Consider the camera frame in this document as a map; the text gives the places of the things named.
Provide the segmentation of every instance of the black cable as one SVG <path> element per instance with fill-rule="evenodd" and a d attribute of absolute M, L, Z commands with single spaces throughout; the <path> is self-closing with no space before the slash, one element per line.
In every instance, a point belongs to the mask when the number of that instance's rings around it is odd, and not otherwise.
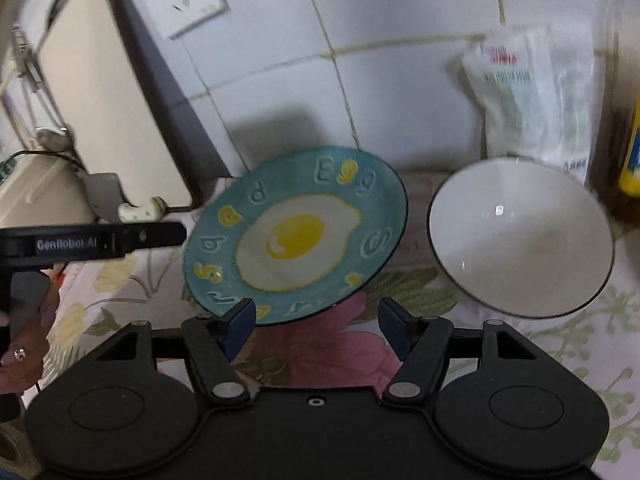
<path fill-rule="evenodd" d="M 82 169 L 82 165 L 73 160 L 70 156 L 66 156 L 66 155 L 62 155 L 62 153 L 59 152 L 39 152 L 38 150 L 21 150 L 20 152 L 15 152 L 13 155 L 9 156 L 7 159 L 5 159 L 4 162 L 2 162 L 0 164 L 0 172 L 2 170 L 4 170 L 4 167 L 11 162 L 12 160 L 14 160 L 14 158 L 16 158 L 17 156 L 21 156 L 21 155 L 47 155 L 47 156 L 56 156 L 57 158 L 61 158 L 63 160 L 66 160 L 67 162 L 70 162 L 71 164 L 75 165 L 76 167 Z"/>

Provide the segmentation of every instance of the egg plate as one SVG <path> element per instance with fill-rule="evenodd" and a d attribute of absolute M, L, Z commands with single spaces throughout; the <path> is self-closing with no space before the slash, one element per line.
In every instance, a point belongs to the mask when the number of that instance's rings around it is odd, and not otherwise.
<path fill-rule="evenodd" d="M 282 155 L 206 206 L 184 253 L 185 281 L 217 316 L 242 298 L 254 300 L 258 325 L 311 316 L 385 265 L 407 208 L 396 172 L 370 153 Z"/>

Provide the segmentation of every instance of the white plastic package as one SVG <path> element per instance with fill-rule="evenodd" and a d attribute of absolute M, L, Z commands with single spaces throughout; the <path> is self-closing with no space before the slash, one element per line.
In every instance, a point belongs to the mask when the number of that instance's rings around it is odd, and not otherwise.
<path fill-rule="evenodd" d="M 593 38 L 587 23 L 508 28 L 463 56 L 486 111 L 489 156 L 526 156 L 584 183 L 591 150 Z"/>

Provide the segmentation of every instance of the silver screw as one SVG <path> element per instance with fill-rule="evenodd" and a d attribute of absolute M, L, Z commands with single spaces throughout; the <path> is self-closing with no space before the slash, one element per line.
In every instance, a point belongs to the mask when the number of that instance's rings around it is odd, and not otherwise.
<path fill-rule="evenodd" d="M 244 386 L 233 382 L 220 383 L 213 387 L 212 392 L 220 399 L 235 399 L 244 394 Z"/>
<path fill-rule="evenodd" d="M 398 399 L 411 399 L 420 395 L 420 386 L 409 382 L 393 383 L 389 393 Z"/>

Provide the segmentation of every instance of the white bowl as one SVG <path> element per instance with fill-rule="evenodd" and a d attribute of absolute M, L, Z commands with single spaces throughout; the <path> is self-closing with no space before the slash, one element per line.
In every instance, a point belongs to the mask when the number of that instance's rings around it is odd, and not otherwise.
<path fill-rule="evenodd" d="M 613 265 L 609 221 L 587 190 L 517 158 L 463 168 L 428 219 L 434 253 L 467 294 L 507 314 L 553 317 L 587 305 Z"/>

